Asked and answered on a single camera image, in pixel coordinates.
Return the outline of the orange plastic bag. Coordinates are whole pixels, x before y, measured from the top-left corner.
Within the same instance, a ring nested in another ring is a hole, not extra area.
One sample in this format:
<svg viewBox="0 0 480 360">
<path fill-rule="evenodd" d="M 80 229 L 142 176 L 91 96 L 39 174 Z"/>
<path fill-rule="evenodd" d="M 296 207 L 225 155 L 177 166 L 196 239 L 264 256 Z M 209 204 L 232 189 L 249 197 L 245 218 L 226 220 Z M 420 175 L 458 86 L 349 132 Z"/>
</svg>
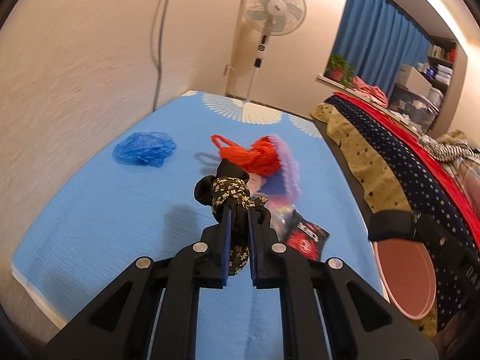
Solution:
<svg viewBox="0 0 480 360">
<path fill-rule="evenodd" d="M 248 173 L 270 177 L 281 170 L 276 149 L 267 136 L 255 141 L 249 149 L 221 135 L 212 135 L 211 141 L 219 150 L 222 159 L 230 161 Z"/>
</svg>

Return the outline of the pink plastic bucket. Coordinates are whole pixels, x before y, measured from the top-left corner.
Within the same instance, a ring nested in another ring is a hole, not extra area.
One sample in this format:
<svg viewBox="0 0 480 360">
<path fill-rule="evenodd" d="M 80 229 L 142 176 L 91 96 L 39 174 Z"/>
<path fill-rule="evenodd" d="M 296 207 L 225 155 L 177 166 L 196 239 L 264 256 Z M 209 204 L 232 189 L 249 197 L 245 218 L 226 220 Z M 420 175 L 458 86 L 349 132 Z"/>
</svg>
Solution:
<svg viewBox="0 0 480 360">
<path fill-rule="evenodd" d="M 389 300 L 408 319 L 421 320 L 437 293 L 435 270 L 420 242 L 390 239 L 374 242 L 377 267 Z"/>
</svg>

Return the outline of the navy star bedspread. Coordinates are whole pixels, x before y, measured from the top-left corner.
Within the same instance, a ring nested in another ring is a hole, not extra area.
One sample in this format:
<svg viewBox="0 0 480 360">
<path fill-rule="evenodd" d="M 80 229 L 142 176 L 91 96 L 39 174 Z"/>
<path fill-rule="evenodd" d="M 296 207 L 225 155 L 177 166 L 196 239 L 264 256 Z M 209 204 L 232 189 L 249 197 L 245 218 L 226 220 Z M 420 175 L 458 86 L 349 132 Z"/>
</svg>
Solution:
<svg viewBox="0 0 480 360">
<path fill-rule="evenodd" d="M 326 123 L 373 213 L 431 215 L 466 249 L 479 255 L 479 220 L 466 198 L 416 139 L 377 109 L 331 96 L 314 112 Z M 395 306 L 428 336 L 441 332 L 461 310 L 465 291 L 437 252 L 414 241 L 376 241 L 377 265 Z"/>
</svg>

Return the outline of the plaid quilt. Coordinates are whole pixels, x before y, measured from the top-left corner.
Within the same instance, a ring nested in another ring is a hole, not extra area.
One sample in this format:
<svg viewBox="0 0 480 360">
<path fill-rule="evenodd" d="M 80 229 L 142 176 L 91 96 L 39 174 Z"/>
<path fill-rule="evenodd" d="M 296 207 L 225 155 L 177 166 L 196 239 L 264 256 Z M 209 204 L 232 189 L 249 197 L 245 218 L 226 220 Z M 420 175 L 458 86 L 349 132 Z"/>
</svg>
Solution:
<svg viewBox="0 0 480 360">
<path fill-rule="evenodd" d="M 443 134 L 438 141 L 456 145 L 459 141 L 466 141 L 473 150 L 479 150 L 472 138 L 467 137 L 461 130 L 453 130 Z M 455 179 L 457 186 L 463 191 L 465 197 L 476 216 L 479 216 L 479 160 L 472 158 L 457 158 L 452 163 L 446 164 L 447 171 Z"/>
</svg>

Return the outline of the beige star bed sheet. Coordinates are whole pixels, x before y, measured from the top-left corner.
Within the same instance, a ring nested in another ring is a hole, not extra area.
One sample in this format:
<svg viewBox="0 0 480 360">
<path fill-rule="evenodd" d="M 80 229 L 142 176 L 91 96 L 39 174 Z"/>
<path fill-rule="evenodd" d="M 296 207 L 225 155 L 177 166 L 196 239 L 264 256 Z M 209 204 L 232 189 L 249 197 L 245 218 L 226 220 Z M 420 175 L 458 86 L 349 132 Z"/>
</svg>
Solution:
<svg viewBox="0 0 480 360">
<path fill-rule="evenodd" d="M 408 193 L 385 158 L 334 105 L 322 102 L 311 116 L 326 124 L 327 137 L 342 151 L 350 172 L 362 186 L 363 200 L 372 213 L 413 210 Z"/>
</svg>

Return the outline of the striped garment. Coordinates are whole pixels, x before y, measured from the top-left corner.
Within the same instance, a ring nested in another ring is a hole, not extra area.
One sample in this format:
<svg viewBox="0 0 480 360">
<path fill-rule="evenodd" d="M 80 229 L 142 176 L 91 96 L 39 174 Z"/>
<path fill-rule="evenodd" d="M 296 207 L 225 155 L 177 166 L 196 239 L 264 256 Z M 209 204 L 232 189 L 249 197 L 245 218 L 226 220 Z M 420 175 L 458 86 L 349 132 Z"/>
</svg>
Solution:
<svg viewBox="0 0 480 360">
<path fill-rule="evenodd" d="M 419 138 L 418 144 L 441 163 L 452 162 L 458 158 L 479 160 L 479 151 L 469 146 L 466 140 L 460 140 L 457 145 L 441 143 L 428 135 Z"/>
</svg>

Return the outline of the blue patterned table mat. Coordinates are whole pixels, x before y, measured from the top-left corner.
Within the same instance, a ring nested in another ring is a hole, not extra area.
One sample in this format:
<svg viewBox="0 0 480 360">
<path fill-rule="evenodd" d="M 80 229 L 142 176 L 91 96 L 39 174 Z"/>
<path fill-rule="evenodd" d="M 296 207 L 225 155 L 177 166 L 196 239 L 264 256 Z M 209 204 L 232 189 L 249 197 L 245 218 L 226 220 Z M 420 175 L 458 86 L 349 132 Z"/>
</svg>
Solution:
<svg viewBox="0 0 480 360">
<path fill-rule="evenodd" d="M 329 233 L 322 258 L 341 258 L 381 288 L 364 221 L 317 127 L 261 106 L 254 112 L 264 122 L 243 122 L 237 107 L 205 93 L 172 100 L 133 127 L 171 136 L 176 151 L 162 166 L 118 163 L 109 145 L 49 201 L 19 244 L 12 273 L 53 322 L 69 321 L 136 258 L 170 258 L 214 224 L 211 210 L 194 199 L 197 181 L 219 162 L 214 134 L 241 146 L 279 136 L 299 165 L 295 209 Z"/>
</svg>

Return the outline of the red blanket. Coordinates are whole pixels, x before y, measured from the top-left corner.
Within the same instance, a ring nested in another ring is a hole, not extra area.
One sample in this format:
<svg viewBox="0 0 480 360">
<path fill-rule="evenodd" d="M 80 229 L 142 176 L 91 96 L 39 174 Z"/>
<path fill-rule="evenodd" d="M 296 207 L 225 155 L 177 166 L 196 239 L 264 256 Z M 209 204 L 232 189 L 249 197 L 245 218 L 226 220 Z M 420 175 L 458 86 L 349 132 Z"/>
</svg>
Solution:
<svg viewBox="0 0 480 360">
<path fill-rule="evenodd" d="M 465 245 L 479 249 L 479 220 L 467 197 L 412 134 L 378 109 L 340 92 L 325 102 L 334 105 L 385 158 L 415 211 L 432 215 Z"/>
</svg>

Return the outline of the clear storage bin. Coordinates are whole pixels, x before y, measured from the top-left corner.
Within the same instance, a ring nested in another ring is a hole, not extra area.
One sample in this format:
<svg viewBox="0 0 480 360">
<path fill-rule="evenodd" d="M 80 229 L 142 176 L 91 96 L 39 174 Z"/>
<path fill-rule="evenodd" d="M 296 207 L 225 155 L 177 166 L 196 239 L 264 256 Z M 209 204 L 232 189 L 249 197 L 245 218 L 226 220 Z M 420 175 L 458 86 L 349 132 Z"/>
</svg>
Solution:
<svg viewBox="0 0 480 360">
<path fill-rule="evenodd" d="M 431 130 L 440 111 L 427 97 L 411 92 L 400 85 L 394 86 L 388 108 L 401 114 L 409 125 L 421 133 Z"/>
</svg>

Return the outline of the blue plastic bag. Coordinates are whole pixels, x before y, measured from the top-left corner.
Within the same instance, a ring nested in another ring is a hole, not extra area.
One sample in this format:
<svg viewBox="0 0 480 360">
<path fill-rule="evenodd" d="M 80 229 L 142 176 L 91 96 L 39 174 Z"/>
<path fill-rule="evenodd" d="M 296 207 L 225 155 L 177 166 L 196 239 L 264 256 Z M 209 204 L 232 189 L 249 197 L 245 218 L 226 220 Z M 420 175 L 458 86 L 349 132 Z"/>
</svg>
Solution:
<svg viewBox="0 0 480 360">
<path fill-rule="evenodd" d="M 176 151 L 176 143 L 167 133 L 132 133 L 118 143 L 112 157 L 118 164 L 162 167 Z"/>
</svg>

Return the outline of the pink clothes pile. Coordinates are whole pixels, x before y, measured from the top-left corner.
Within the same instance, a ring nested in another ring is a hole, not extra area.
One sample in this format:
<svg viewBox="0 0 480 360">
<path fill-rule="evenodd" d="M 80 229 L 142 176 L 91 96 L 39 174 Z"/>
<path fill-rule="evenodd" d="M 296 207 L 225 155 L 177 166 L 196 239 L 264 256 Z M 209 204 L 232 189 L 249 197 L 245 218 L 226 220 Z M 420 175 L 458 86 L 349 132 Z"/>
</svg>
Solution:
<svg viewBox="0 0 480 360">
<path fill-rule="evenodd" d="M 381 107 L 387 108 L 388 107 L 388 98 L 384 94 L 384 92 L 377 86 L 371 86 L 366 84 L 360 77 L 355 76 L 352 79 L 353 90 L 368 98 L 370 101 L 375 102 L 377 105 Z"/>
</svg>

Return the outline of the white storage box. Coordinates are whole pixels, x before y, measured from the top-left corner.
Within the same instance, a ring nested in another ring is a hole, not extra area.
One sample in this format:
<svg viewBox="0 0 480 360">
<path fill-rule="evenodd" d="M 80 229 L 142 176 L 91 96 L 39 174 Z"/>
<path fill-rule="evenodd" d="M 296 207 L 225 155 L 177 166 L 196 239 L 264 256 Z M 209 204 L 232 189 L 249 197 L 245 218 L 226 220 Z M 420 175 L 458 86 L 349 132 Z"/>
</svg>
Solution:
<svg viewBox="0 0 480 360">
<path fill-rule="evenodd" d="M 425 98 L 428 97 L 432 88 L 431 83 L 414 66 L 405 64 L 400 65 L 394 86 Z"/>
</svg>

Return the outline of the potted green plant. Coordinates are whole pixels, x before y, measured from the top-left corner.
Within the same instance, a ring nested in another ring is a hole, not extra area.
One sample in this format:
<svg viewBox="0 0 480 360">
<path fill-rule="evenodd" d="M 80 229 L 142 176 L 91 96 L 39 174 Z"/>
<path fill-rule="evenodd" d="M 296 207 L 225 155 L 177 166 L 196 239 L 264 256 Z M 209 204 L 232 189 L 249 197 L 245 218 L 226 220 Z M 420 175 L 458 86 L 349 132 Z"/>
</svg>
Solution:
<svg viewBox="0 0 480 360">
<path fill-rule="evenodd" d="M 354 77 L 355 67 L 342 55 L 333 54 L 329 57 L 325 69 L 326 76 L 344 87 L 350 88 Z"/>
</svg>

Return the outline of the blue curtain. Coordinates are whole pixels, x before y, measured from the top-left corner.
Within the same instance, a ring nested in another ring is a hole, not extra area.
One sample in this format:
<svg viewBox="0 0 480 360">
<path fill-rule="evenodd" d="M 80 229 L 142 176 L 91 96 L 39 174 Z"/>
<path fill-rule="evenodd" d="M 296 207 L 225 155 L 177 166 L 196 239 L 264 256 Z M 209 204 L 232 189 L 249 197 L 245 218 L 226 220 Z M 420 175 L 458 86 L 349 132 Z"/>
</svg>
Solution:
<svg viewBox="0 0 480 360">
<path fill-rule="evenodd" d="M 332 53 L 391 95 L 400 66 L 425 62 L 429 46 L 427 33 L 392 0 L 346 0 Z"/>
</svg>

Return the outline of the white standing fan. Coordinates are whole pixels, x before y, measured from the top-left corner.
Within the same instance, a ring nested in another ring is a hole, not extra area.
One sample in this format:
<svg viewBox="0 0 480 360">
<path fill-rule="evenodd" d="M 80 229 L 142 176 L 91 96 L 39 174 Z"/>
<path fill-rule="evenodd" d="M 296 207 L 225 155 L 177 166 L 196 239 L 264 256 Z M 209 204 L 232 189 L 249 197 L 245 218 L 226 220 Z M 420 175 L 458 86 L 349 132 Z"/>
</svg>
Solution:
<svg viewBox="0 0 480 360">
<path fill-rule="evenodd" d="M 250 102 L 256 78 L 267 53 L 270 37 L 293 33 L 305 21 L 306 0 L 241 0 L 244 20 L 260 33 L 253 72 L 245 97 Z"/>
</svg>

